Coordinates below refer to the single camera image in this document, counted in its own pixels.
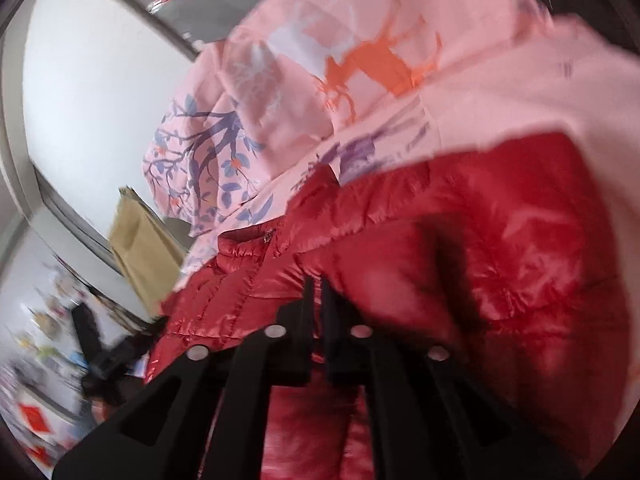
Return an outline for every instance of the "black metal bracket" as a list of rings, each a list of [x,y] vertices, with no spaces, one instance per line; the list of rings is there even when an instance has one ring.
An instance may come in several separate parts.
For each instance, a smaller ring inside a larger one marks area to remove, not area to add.
[[[326,376],[336,388],[364,387],[378,480],[579,478],[447,349],[404,348],[326,280],[321,301]],[[271,386],[310,380],[313,306],[307,278],[301,300],[236,348],[190,348],[63,456],[53,479],[258,479]]]

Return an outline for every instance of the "pink fabric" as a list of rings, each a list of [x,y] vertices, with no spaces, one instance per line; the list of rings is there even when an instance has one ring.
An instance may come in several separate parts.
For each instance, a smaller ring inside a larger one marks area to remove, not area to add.
[[[609,46],[578,19],[552,22],[532,0],[401,0],[396,33],[410,31],[420,15],[427,25],[394,46],[393,52],[409,66],[428,62],[436,49],[437,32],[442,42],[437,70],[400,96],[365,72],[354,72],[346,88],[356,121],[345,125],[351,119],[345,97],[335,109],[323,109],[326,98],[336,97],[335,92],[323,92],[328,53],[331,50],[334,59],[344,60],[353,50],[349,46],[340,52],[340,46],[349,45],[350,30],[357,32],[360,44],[375,38],[393,1],[348,0],[350,6],[345,6],[340,3],[344,0],[265,0],[226,43],[207,47],[176,101],[184,104],[190,94],[198,102],[197,110],[200,102],[203,110],[235,109],[246,128],[238,130],[239,135],[264,147],[255,157],[251,150],[244,152],[251,164],[241,168],[250,169],[247,178],[240,174],[227,178],[211,168],[221,186],[235,183],[243,189],[229,192],[229,207],[222,202],[226,191],[207,183],[208,175],[200,179],[202,193],[210,192],[205,199],[210,201],[208,207],[218,208],[209,221],[202,213],[190,218],[192,196],[184,200],[181,196],[167,206],[172,186],[193,193],[189,184],[193,176],[188,162],[180,166],[186,173],[180,169],[171,176],[158,173],[152,147],[145,169],[160,180],[168,178],[156,189],[159,207],[193,221],[194,232],[201,234],[177,286],[216,254],[221,232],[282,215],[300,181],[319,160],[329,163],[344,182],[438,153],[484,149],[532,131],[563,130],[580,147],[603,190],[629,294],[633,364],[621,428],[640,398],[638,58]],[[305,27],[294,26],[297,16],[306,16],[300,18]],[[324,58],[318,52],[325,52]],[[253,67],[266,59],[269,69],[234,78],[234,70],[248,66],[243,59],[253,59]],[[265,79],[271,73],[275,74],[272,86]],[[257,91],[262,87],[270,90]],[[239,104],[234,105],[232,98]],[[200,128],[194,119],[188,121],[175,126],[183,139]],[[172,139],[171,149],[180,153],[177,143]],[[226,150],[219,155],[220,164],[228,160]],[[260,182],[250,193],[255,197],[244,203],[248,179]]]

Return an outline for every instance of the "shiny red fabric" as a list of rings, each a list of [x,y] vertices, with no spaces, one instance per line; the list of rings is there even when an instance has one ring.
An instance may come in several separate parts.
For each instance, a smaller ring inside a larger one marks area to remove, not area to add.
[[[322,166],[286,215],[224,233],[164,304],[148,379],[194,344],[237,344],[325,275],[369,323],[451,348],[584,470],[614,436],[628,315],[614,241],[563,134],[440,156],[340,187]],[[275,388],[262,476],[372,478],[359,390]]]

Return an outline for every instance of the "orange deer print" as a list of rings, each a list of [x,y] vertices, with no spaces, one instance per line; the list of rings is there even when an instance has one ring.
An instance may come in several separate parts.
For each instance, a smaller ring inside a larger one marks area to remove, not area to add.
[[[418,22],[407,32],[392,35],[392,29],[400,10],[400,0],[393,0],[391,9],[383,23],[382,29],[374,40],[362,41],[344,54],[344,60],[338,64],[333,56],[326,58],[324,81],[313,76],[318,82],[318,89],[325,95],[324,106],[337,110],[342,99],[347,101],[350,116],[346,124],[356,121],[356,110],[353,98],[349,94],[347,81],[355,72],[363,72],[373,81],[382,85],[396,97],[418,86],[427,74],[438,69],[438,61],[442,52],[442,39],[436,33],[436,51],[430,58],[416,66],[409,67],[391,50],[392,47],[415,35],[426,24],[420,16]]]

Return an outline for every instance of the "white panel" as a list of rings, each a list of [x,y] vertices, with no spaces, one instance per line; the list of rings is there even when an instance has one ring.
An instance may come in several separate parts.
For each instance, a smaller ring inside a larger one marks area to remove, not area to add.
[[[36,0],[23,72],[29,153],[104,236],[119,186],[153,205],[142,156],[189,66],[119,0]]]

